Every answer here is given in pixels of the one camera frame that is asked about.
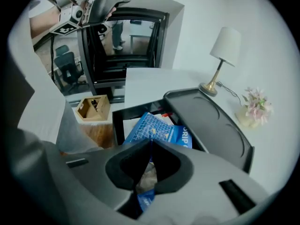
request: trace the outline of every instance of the green leaf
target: green leaf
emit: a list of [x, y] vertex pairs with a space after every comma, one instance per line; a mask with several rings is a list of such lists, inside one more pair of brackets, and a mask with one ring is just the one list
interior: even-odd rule
[[246, 98], [244, 95], [242, 95], [244, 100], [247, 102], [248, 101], [248, 98]]

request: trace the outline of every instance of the potted plant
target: potted plant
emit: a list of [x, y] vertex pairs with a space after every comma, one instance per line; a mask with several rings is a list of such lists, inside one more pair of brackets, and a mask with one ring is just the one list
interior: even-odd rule
[[244, 96], [246, 104], [235, 114], [239, 122], [246, 126], [255, 128], [259, 124], [263, 125], [273, 113], [272, 104], [263, 95], [263, 90], [247, 88], [248, 96]]

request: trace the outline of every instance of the person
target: person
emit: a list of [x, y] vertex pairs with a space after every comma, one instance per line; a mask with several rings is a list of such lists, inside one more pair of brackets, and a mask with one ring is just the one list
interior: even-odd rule
[[19, 104], [26, 106], [17, 107], [18, 103], [12, 98], [12, 101], [7, 101], [7, 122], [34, 133], [42, 141], [56, 144], [61, 152], [72, 154], [98, 150], [97, 144], [80, 130], [70, 104], [53, 83], [33, 49], [32, 38], [59, 21], [59, 10], [52, 7], [30, 19], [28, 11], [27, 7], [7, 38], [8, 50], [16, 66], [8, 67], [5, 74], [6, 87], [9, 88], [7, 94], [13, 91], [14, 97], [23, 101]]
[[116, 20], [111, 21], [111, 28], [112, 28], [112, 48], [113, 50], [121, 51], [123, 47], [121, 46], [123, 43], [125, 43], [124, 40], [122, 40], [122, 32], [123, 32], [123, 20]]

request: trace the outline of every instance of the tabletop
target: tabletop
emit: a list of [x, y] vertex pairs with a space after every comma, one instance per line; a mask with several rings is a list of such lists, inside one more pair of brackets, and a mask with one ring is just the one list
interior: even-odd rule
[[[170, 90], [198, 87], [201, 82], [207, 82], [211, 76], [175, 69], [128, 68], [124, 107], [160, 100]], [[285, 185], [292, 172], [291, 167], [294, 167], [294, 160], [289, 159], [288, 156], [293, 152], [299, 154], [299, 147], [296, 144], [292, 144], [289, 150], [282, 149], [284, 141], [288, 141], [289, 136], [294, 132], [281, 134], [282, 125], [272, 121], [256, 129], [243, 127], [235, 117], [235, 112], [240, 108], [239, 100], [224, 88], [217, 86], [216, 89], [218, 94], [211, 99], [231, 117], [250, 144], [255, 147], [250, 177], [263, 186], [269, 194], [277, 192]]]
[[142, 21], [142, 24], [130, 24], [130, 32], [131, 36], [141, 36], [141, 37], [151, 37], [152, 30], [150, 26], [152, 26], [153, 22]]

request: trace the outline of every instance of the lamp base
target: lamp base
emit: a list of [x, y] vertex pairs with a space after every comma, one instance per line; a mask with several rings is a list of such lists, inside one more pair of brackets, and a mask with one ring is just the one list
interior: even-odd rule
[[210, 86], [210, 84], [201, 83], [199, 88], [202, 92], [212, 97], [215, 97], [218, 94], [217, 90]]

